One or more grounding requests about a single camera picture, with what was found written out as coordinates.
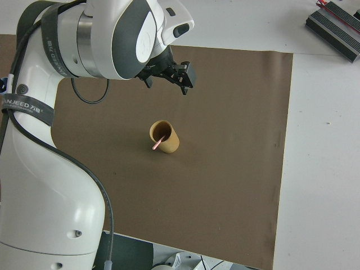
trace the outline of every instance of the brown cup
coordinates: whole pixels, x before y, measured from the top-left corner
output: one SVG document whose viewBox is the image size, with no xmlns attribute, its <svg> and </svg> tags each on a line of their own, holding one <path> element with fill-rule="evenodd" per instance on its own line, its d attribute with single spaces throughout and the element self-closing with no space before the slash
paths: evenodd
<svg viewBox="0 0 360 270">
<path fill-rule="evenodd" d="M 172 153 L 179 148 L 179 137 L 177 136 L 173 126 L 165 120 L 155 122 L 150 128 L 150 138 L 157 143 L 163 136 L 161 144 L 158 146 L 164 153 Z"/>
</svg>

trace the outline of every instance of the brown mat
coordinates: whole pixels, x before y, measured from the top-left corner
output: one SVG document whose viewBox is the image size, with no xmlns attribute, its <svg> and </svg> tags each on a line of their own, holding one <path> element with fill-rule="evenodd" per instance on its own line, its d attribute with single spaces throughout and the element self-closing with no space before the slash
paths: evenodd
<svg viewBox="0 0 360 270">
<path fill-rule="evenodd" d="M 6 75 L 15 39 L 1 36 Z M 52 130 L 58 148 L 108 189 L 116 232 L 247 266 L 272 269 L 292 54 L 173 47 L 191 61 L 195 89 L 182 96 L 155 79 L 112 81 L 86 105 L 60 84 Z M 104 80 L 79 79 L 88 99 Z M 152 123 L 172 123 L 180 147 L 152 151 Z"/>
</svg>

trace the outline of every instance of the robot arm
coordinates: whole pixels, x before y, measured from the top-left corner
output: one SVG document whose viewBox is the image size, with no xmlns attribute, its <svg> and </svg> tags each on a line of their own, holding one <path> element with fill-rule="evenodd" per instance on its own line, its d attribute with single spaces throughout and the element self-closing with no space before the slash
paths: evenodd
<svg viewBox="0 0 360 270">
<path fill-rule="evenodd" d="M 178 0 L 73 3 L 47 5 L 31 35 L 19 31 L 0 132 L 0 269 L 92 268 L 110 202 L 96 176 L 52 141 L 64 77 L 139 77 L 149 87 L 154 75 L 183 93 L 194 84 L 190 63 L 177 65 L 169 47 L 194 27 Z"/>
</svg>

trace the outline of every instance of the white table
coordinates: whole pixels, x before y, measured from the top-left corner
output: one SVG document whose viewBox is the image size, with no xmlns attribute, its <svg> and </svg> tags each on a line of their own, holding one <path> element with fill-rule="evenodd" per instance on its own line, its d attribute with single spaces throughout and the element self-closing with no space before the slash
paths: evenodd
<svg viewBox="0 0 360 270">
<path fill-rule="evenodd" d="M 334 1 L 351 14 L 360 8 Z M 0 34 L 15 33 L 31 2 L 1 0 Z M 358 269 L 360 61 L 305 28 L 316 0 L 182 2 L 196 28 L 178 45 L 295 53 L 274 270 Z"/>
</svg>

